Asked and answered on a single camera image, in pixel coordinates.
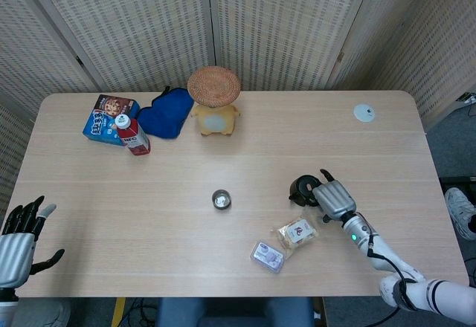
red bottle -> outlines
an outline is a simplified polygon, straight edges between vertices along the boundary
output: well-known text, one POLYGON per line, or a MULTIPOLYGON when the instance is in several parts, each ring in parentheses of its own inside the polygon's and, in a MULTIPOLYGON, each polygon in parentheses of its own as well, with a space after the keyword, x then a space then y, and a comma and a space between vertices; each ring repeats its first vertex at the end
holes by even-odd
POLYGON ((131 119, 125 114, 119 114, 115 118, 118 135, 123 143, 134 155, 145 155, 150 152, 150 141, 142 131, 136 119, 131 119))

woven panel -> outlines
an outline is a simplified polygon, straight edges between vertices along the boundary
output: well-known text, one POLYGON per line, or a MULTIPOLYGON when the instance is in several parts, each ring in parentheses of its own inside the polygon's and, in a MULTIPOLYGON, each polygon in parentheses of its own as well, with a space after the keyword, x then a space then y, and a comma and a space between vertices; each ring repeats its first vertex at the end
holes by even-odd
POLYGON ((222 65, 243 90, 323 89, 353 0, 218 0, 222 65))
POLYGON ((364 0, 342 49, 328 89, 365 89, 361 81, 392 37, 414 0, 364 0))
POLYGON ((208 65, 200 0, 51 0, 113 91, 184 85, 208 65))
POLYGON ((23 0, 0 0, 0 18, 0 91, 35 115, 51 93, 90 89, 23 0))
POLYGON ((476 85, 476 0, 420 0, 372 89, 412 94, 424 123, 476 85))
POLYGON ((32 126, 0 106, 0 226, 15 187, 32 126))

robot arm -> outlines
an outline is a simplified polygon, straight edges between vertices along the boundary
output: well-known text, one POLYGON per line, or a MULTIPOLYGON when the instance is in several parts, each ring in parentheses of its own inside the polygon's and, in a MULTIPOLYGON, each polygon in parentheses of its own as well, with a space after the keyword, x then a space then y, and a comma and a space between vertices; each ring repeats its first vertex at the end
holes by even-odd
POLYGON ((26 283, 30 275, 39 273, 55 265, 64 254, 58 250, 46 262, 33 264, 36 241, 46 218, 55 210, 50 204, 40 212, 39 205, 45 197, 35 202, 18 206, 8 216, 0 236, 0 326, 10 327, 18 305, 15 289, 26 283))
POLYGON ((469 325, 476 324, 476 289, 445 280, 427 280, 404 262, 367 222, 356 212, 356 203, 342 184, 322 169, 328 183, 312 193, 326 214, 324 222, 341 221, 344 231, 357 248, 381 271, 393 272, 380 282, 380 295, 393 307, 408 311, 426 310, 469 325))

blue oven mitt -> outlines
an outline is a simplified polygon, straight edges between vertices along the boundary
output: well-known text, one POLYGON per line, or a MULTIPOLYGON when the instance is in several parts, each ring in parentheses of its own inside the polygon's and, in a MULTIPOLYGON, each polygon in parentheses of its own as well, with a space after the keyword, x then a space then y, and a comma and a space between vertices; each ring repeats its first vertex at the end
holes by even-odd
POLYGON ((152 101, 152 106, 142 108, 137 120, 141 128, 151 135, 163 139, 175 139, 192 109, 193 99, 187 89, 165 88, 152 101))

snack package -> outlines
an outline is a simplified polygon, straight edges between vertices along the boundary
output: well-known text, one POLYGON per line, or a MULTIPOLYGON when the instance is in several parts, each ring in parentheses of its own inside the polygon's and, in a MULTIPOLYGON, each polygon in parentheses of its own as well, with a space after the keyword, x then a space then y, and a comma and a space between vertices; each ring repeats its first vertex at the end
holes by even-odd
POLYGON ((114 119, 119 114, 135 117, 139 109, 135 100, 101 94, 84 126, 83 135, 89 140, 123 146, 114 119))
POLYGON ((317 235, 318 231, 302 216, 277 230, 277 237, 286 250, 286 258, 317 235))
POLYGON ((284 264, 284 254, 264 242, 254 246, 251 258, 273 273, 279 273, 284 264))

